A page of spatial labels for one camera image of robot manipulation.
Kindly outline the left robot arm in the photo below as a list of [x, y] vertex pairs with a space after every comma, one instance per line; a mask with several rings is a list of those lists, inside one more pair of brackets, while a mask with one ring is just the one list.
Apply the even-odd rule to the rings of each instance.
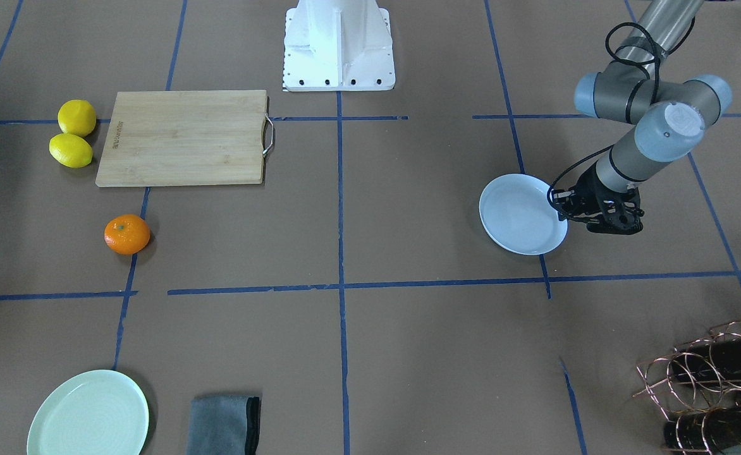
[[660, 75], [691, 34], [701, 6], [701, 1], [654, 1], [639, 22], [617, 24], [606, 35], [610, 63], [581, 78], [575, 106], [586, 116], [631, 129], [588, 155], [591, 166], [570, 189], [550, 185], [546, 198], [561, 222], [599, 234], [642, 231], [640, 185], [691, 153], [731, 106], [732, 89], [720, 76], [672, 83]]

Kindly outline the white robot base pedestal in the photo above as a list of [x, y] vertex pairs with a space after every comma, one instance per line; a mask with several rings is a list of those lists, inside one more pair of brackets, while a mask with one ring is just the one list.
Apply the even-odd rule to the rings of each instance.
[[389, 11], [376, 1], [299, 1], [285, 15], [287, 92], [393, 90]]

